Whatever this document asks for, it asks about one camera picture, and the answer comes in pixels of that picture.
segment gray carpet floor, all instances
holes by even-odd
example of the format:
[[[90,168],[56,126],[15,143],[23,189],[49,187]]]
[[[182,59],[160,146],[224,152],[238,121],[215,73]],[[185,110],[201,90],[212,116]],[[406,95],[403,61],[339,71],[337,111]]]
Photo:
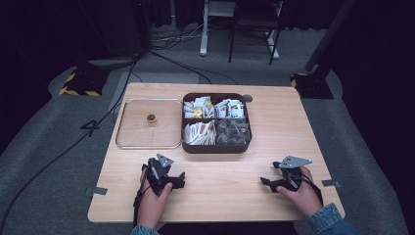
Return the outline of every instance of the gray carpet floor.
[[[153,29],[169,30],[172,28]],[[235,80],[239,85],[289,86],[290,75],[304,72],[325,31],[283,31],[278,46],[280,59],[271,66],[267,63],[268,50],[260,47],[236,46],[232,63],[228,63],[227,33],[221,29],[210,31],[206,57],[199,55],[200,37],[155,52],[203,69],[198,71],[214,84],[234,84]],[[91,197],[85,190],[96,185],[117,113],[107,115],[91,137],[64,152],[86,133],[80,126],[106,115],[119,95],[116,91],[128,68],[111,71],[101,97],[59,95],[72,70],[68,68],[52,80],[49,86],[52,100],[27,122],[0,158],[1,215],[26,182],[58,158],[13,204],[4,234],[129,234],[131,231],[131,223],[92,223],[87,218]],[[195,75],[151,54],[144,55],[133,71]],[[338,192],[346,220],[362,234],[408,234],[394,190],[348,115],[339,79],[331,72],[327,81],[334,100],[301,101],[333,179],[342,185]],[[167,82],[181,79],[173,76]],[[199,83],[208,81],[199,75]],[[312,234],[305,221],[296,221],[295,228],[299,234]]]

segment hand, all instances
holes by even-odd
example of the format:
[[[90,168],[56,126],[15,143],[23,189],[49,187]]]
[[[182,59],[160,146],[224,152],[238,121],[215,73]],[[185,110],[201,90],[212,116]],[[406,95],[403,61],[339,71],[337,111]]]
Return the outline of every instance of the hand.
[[[301,166],[300,168],[302,174],[307,176],[311,182],[313,182],[310,170],[305,166]],[[297,192],[290,191],[282,186],[278,186],[277,191],[294,203],[296,208],[307,217],[310,217],[323,209],[314,190],[305,182],[301,184]]]
[[[145,171],[146,170],[143,170],[140,179],[143,179]],[[159,196],[155,194],[151,187],[149,187],[150,183],[146,179],[143,186],[143,192],[145,191],[145,193],[138,210],[137,225],[150,227],[156,230],[159,228],[158,223],[164,214],[165,204],[173,184],[167,183]]]

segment black chair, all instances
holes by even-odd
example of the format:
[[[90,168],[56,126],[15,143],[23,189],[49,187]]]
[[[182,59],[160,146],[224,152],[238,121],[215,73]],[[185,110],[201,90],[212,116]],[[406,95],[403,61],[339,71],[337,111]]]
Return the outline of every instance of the black chair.
[[[229,52],[229,63],[232,60],[232,51],[234,44],[244,45],[261,45],[272,46],[271,58],[269,65],[272,64],[275,48],[280,36],[280,31],[284,29],[280,23],[280,14],[278,14],[277,7],[280,1],[276,0],[237,0],[235,4],[234,15],[232,19],[232,25],[230,29],[231,48]],[[268,40],[265,43],[250,43],[250,42],[235,42],[235,30],[247,30],[247,31],[268,31],[267,37],[272,36],[273,30],[276,31],[276,38],[274,44],[270,45]]]

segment table top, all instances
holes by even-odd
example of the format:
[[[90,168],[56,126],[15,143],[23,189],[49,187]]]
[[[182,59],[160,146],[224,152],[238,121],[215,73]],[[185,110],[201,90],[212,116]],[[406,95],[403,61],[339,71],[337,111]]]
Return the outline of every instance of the table top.
[[[312,160],[314,183],[321,189],[324,204],[334,203],[345,211],[334,186],[324,187],[331,176],[300,101],[292,87],[130,83],[125,101],[132,98],[180,99],[191,92],[251,95],[247,103],[253,140],[242,154],[188,154],[181,146],[170,150],[122,150],[115,142],[121,115],[98,179],[106,195],[94,195],[88,212],[93,222],[131,222],[133,202],[140,186],[142,164],[162,154],[172,160],[170,176],[186,172],[186,184],[174,189],[161,222],[275,221],[305,217],[278,193],[264,186],[260,177],[281,179],[272,165],[286,156]]]

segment white desk leg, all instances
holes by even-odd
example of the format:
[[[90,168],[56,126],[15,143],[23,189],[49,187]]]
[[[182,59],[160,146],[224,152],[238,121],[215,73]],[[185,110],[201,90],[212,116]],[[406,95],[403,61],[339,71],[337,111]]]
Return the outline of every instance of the white desk leg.
[[[204,8],[204,31],[202,33],[202,42],[201,42],[201,56],[206,56],[208,53],[208,0],[205,0]]]
[[[265,32],[265,36],[267,37],[267,43],[268,45],[274,45],[274,30],[271,31],[271,35],[268,37],[268,32]],[[269,51],[272,53],[272,46],[269,46]],[[280,55],[278,54],[277,49],[275,48],[274,60],[278,60],[280,58]]]

